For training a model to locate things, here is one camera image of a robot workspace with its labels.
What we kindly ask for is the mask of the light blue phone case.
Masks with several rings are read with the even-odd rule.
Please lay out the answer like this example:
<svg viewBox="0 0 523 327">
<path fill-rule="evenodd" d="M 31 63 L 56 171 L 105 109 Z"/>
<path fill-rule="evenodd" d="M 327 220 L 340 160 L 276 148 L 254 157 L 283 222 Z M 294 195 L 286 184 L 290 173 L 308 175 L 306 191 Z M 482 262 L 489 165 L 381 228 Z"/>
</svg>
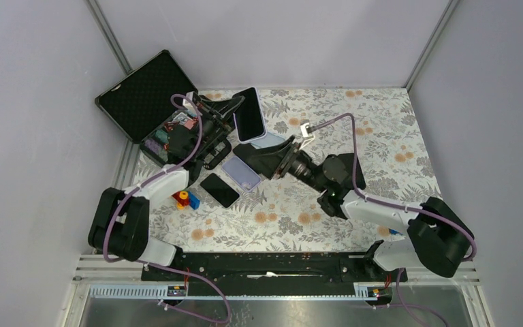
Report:
<svg viewBox="0 0 523 327">
<path fill-rule="evenodd" d="M 255 149 L 264 149 L 272 146 L 277 146 L 283 143 L 285 139 L 278 135 L 268 132 L 263 138 L 259 138 L 250 142 Z"/>
</svg>

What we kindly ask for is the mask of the lilac phone case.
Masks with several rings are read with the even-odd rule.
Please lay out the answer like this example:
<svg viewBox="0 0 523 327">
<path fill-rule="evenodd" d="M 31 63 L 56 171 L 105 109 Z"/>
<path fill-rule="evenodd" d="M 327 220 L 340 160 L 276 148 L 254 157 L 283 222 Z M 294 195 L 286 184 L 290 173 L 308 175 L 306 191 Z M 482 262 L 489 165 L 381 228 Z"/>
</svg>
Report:
<svg viewBox="0 0 523 327">
<path fill-rule="evenodd" d="M 253 191 L 262 181 L 261 177 L 237 156 L 223 163 L 221 169 L 245 192 Z"/>
</svg>

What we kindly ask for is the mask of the black phone from blue case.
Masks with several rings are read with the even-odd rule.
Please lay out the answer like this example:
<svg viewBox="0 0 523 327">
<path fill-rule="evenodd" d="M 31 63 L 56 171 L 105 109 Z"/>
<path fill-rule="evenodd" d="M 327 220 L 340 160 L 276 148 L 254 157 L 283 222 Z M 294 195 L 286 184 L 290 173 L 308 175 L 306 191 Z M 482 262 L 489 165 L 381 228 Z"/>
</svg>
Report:
<svg viewBox="0 0 523 327">
<path fill-rule="evenodd" d="M 259 168 L 257 167 L 257 156 L 259 155 L 259 150 L 256 149 L 251 144 L 239 144 L 233 148 L 233 154 L 237 156 L 241 161 L 243 161 L 248 167 L 250 167 L 256 173 L 259 173 Z"/>
</svg>

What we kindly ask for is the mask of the black phone without case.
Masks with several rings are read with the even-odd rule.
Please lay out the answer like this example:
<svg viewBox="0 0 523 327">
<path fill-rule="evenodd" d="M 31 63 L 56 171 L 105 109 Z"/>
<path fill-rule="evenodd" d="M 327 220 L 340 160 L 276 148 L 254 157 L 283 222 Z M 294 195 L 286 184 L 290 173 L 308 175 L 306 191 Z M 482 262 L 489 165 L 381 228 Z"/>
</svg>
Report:
<svg viewBox="0 0 523 327">
<path fill-rule="evenodd" d="M 366 189 L 366 181 L 360 166 L 359 160 L 356 158 L 354 153 L 343 153 L 338 155 L 338 158 L 342 161 L 345 167 L 345 178 L 341 182 L 341 185 L 348 189 L 353 189 L 354 185 L 360 190 Z"/>
</svg>

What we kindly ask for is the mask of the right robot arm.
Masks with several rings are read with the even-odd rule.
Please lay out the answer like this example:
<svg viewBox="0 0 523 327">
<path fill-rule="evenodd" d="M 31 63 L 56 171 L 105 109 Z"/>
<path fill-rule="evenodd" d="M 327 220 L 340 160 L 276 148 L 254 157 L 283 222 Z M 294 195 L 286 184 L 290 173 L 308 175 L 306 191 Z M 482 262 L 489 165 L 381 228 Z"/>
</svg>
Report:
<svg viewBox="0 0 523 327">
<path fill-rule="evenodd" d="M 359 219 L 403 235 L 370 247 L 364 274 L 379 281 L 398 268 L 422 265 L 445 278 L 455 275 L 467 255 L 475 252 L 472 231 L 440 198 L 405 204 L 364 193 L 366 184 L 354 153 L 328 155 L 320 164 L 292 138 L 268 148 L 241 144 L 234 154 L 257 174 L 269 179 L 290 174 L 318 191 L 317 203 L 331 217 Z"/>
</svg>

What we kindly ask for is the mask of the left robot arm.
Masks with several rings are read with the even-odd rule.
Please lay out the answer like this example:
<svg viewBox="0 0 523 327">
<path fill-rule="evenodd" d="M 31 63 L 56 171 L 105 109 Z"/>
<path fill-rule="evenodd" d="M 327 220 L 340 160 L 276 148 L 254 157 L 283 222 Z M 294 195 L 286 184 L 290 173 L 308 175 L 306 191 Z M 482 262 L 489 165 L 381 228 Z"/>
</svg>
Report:
<svg viewBox="0 0 523 327">
<path fill-rule="evenodd" d="M 211 101 L 194 92 L 173 95 L 176 111 L 142 145 L 164 160 L 164 166 L 126 189 L 110 187 L 103 191 L 88 244 L 109 262 L 154 264 L 166 279 L 179 278 L 184 262 L 175 256 L 178 247 L 150 235 L 150 212 L 191 186 L 202 169 L 214 167 L 225 158 L 231 150 L 227 136 L 234 130 L 234 113 L 244 100 L 244 96 L 237 96 Z"/>
</svg>

